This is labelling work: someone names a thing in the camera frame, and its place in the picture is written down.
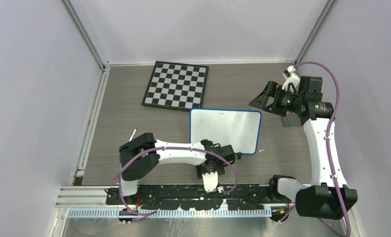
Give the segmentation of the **black white checkerboard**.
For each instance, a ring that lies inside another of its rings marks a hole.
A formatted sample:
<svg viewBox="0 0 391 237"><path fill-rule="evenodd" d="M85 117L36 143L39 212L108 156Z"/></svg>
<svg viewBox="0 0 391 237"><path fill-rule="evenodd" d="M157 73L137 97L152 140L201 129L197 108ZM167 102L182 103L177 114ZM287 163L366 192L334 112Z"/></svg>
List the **black white checkerboard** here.
<svg viewBox="0 0 391 237"><path fill-rule="evenodd" d="M204 102L209 66L156 61L142 105L190 111Z"/></svg>

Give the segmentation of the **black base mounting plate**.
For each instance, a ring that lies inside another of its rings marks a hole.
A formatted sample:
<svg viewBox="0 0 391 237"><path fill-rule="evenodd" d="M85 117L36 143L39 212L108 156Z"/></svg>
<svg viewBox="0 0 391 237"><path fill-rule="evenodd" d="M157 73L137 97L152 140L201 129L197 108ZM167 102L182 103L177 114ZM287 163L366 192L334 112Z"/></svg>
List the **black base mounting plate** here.
<svg viewBox="0 0 391 237"><path fill-rule="evenodd" d="M238 184L230 194L207 193L203 185L139 185L137 193L124 197L126 203L142 210L260 210L277 203L287 208L292 201L271 191L269 185Z"/></svg>

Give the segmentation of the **blue white marker pen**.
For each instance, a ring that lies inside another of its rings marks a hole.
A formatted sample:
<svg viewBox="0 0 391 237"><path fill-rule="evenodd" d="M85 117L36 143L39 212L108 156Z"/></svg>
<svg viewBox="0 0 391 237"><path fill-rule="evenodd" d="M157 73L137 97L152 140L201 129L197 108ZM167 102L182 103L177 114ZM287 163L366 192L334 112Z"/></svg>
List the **blue white marker pen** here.
<svg viewBox="0 0 391 237"><path fill-rule="evenodd" d="M135 127L135 128L133 129L133 131L132 131L132 134L131 134L131 136L130 136L130 138L129 138L129 141L133 140L133 138L134 138L136 132L137 132L137 128Z"/></svg>

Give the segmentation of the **aluminium front frame rail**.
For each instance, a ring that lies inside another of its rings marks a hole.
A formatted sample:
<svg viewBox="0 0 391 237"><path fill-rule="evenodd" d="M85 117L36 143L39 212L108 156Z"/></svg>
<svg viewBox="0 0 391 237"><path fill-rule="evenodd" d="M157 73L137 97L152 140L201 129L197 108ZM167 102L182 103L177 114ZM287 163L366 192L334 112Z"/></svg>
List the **aluminium front frame rail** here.
<svg viewBox="0 0 391 237"><path fill-rule="evenodd" d="M67 186L62 187L57 199L58 206L85 207L122 205L119 198L119 189L116 186ZM282 204L265 204L264 207L283 207Z"/></svg>

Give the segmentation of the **whiteboard with blue frame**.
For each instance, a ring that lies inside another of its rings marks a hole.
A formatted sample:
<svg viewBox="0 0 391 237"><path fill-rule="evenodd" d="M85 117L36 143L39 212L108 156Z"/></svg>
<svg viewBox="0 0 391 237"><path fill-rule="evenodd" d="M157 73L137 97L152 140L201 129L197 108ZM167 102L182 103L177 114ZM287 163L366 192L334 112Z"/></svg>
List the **whiteboard with blue frame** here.
<svg viewBox="0 0 391 237"><path fill-rule="evenodd" d="M189 113L189 141L207 139L231 145L235 153L254 155L258 150L262 113L257 110L195 108Z"/></svg>

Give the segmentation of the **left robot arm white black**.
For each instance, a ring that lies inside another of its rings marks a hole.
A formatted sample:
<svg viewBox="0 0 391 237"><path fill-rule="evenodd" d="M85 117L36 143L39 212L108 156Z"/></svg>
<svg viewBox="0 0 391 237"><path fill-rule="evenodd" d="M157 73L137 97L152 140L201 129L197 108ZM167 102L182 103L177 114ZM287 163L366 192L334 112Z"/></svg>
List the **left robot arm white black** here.
<svg viewBox="0 0 391 237"><path fill-rule="evenodd" d="M136 201L138 182L158 165L189 164L197 168L204 191L218 190L218 177L229 167L236 173L236 155L231 145L222 146L208 139L196 143L172 143L156 139L146 132L119 147L121 169L114 179L118 182L118 198L125 204Z"/></svg>

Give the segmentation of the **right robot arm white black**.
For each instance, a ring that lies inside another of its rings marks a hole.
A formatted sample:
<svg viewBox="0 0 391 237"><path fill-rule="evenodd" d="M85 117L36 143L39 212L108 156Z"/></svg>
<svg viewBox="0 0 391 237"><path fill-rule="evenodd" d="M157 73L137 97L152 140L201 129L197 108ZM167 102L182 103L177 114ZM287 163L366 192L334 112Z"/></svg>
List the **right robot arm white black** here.
<svg viewBox="0 0 391 237"><path fill-rule="evenodd" d="M334 106L323 102L320 77L300 78L298 89L269 81L249 106L285 117L296 114L307 137L312 175L310 186L292 176L273 175L268 197L273 202L289 199L296 205L298 215L320 219L340 220L342 207L350 210L358 200L357 190L348 188L338 160L336 145L330 137Z"/></svg>

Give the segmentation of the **grey studded base plate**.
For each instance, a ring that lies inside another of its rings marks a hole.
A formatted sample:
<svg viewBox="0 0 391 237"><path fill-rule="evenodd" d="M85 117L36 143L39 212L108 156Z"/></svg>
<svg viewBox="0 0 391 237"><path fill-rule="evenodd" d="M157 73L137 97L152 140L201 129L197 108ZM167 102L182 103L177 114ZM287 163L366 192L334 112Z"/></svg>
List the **grey studded base plate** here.
<svg viewBox="0 0 391 237"><path fill-rule="evenodd" d="M297 114L288 112L285 116L281 117L284 127L301 126L301 119Z"/></svg>

